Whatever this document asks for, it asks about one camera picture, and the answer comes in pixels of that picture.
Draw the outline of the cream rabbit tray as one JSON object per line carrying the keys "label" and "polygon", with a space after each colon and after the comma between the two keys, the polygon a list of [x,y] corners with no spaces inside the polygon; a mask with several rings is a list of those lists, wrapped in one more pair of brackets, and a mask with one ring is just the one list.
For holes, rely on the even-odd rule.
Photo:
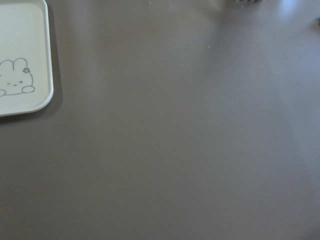
{"label": "cream rabbit tray", "polygon": [[54,94],[48,5],[0,2],[0,115],[43,109]]}

